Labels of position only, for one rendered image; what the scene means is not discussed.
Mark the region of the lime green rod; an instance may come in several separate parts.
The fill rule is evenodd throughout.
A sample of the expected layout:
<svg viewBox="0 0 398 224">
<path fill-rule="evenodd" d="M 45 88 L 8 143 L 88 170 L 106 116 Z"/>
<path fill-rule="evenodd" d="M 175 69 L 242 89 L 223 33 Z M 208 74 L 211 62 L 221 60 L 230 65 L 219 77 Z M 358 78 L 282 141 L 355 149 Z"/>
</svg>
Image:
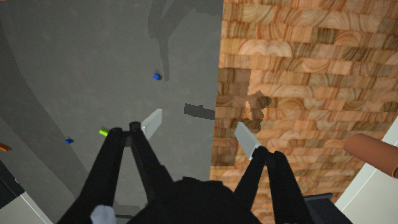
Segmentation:
<svg viewBox="0 0 398 224">
<path fill-rule="evenodd" d="M 103 135 L 105 135 L 105 136 L 107 136 L 108 132 L 109 132 L 109 131 L 106 130 L 106 129 L 101 129 L 101 130 L 100 130 L 100 133 L 103 134 Z"/>
</svg>

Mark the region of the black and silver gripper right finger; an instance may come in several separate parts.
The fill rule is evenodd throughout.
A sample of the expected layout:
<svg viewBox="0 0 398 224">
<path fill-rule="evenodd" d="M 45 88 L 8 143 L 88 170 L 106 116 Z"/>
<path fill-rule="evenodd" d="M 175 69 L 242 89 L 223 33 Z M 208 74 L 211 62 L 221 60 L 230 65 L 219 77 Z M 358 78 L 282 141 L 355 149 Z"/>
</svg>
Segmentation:
<svg viewBox="0 0 398 224">
<path fill-rule="evenodd" d="M 218 224 L 247 224 L 264 166 L 267 166 L 275 224 L 315 224 L 299 185 L 280 151 L 274 153 L 238 122 L 235 136 L 251 160 L 235 191 L 226 204 Z"/>
</svg>

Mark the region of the orange rod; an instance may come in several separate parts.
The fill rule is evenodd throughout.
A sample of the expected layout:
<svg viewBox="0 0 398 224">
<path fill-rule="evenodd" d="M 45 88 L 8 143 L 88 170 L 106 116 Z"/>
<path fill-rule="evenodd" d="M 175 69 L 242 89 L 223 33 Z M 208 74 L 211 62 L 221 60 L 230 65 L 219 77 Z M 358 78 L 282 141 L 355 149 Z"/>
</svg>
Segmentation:
<svg viewBox="0 0 398 224">
<path fill-rule="evenodd" d="M 6 151 L 6 152 L 9 151 L 9 150 L 11 150 L 10 147 L 5 146 L 5 145 L 3 145 L 3 144 L 1 144 L 1 143 L 0 143 L 0 149 L 3 150 L 3 151 Z"/>
</svg>

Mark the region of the small blue block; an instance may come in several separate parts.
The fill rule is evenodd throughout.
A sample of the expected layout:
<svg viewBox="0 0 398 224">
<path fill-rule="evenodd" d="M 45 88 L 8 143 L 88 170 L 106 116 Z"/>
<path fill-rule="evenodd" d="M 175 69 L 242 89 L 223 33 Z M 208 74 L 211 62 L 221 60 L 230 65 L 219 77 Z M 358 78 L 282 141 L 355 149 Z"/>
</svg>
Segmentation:
<svg viewBox="0 0 398 224">
<path fill-rule="evenodd" d="M 156 79 L 156 80 L 159 80 L 160 75 L 158 75 L 157 73 L 155 73 L 154 76 L 153 76 L 153 78 Z"/>
</svg>

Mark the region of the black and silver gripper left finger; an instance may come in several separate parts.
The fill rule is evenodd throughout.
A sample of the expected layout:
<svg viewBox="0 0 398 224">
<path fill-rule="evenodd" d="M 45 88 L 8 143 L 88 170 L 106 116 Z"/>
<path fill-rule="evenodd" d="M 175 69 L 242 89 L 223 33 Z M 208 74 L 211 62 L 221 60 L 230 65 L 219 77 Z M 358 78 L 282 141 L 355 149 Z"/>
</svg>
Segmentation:
<svg viewBox="0 0 398 224">
<path fill-rule="evenodd" d="M 191 205 L 148 142 L 161 123 L 157 109 L 142 123 L 129 123 L 129 131 L 110 129 L 79 197 L 56 224 L 116 224 L 112 207 L 124 147 L 131 147 L 147 201 L 156 199 L 166 224 L 193 224 Z"/>
</svg>

